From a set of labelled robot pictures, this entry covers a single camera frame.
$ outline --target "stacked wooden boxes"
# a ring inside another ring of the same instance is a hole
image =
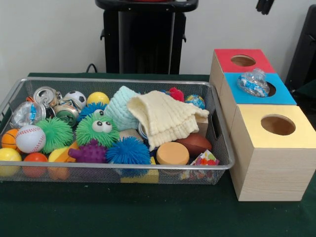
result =
[[[244,72],[266,72],[269,97],[237,86]],[[216,87],[235,149],[230,170],[240,201],[301,200],[316,168],[316,132],[259,49],[216,49]]]

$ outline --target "green table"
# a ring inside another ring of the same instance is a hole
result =
[[[208,80],[208,76],[132,76],[161,77]],[[216,186],[3,182],[0,230],[4,237],[314,237],[315,200],[315,176],[301,202],[238,202],[229,172]]]

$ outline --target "blue lid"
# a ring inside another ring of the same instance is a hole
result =
[[[230,86],[235,102],[237,104],[275,104],[275,105],[296,105],[295,100],[276,73],[267,73],[266,81],[276,88],[276,93],[270,97],[256,97],[244,92],[237,85],[238,77],[242,73],[225,73],[226,81]]]

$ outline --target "baseball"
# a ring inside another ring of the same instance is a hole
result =
[[[26,125],[16,135],[16,146],[24,153],[39,152],[46,143],[43,130],[35,125]]]

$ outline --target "white wall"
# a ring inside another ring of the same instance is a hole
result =
[[[316,0],[200,0],[187,13],[180,73],[208,74],[214,48],[261,48],[286,78],[308,7]],[[0,100],[29,72],[105,71],[103,11],[93,0],[0,0]]]

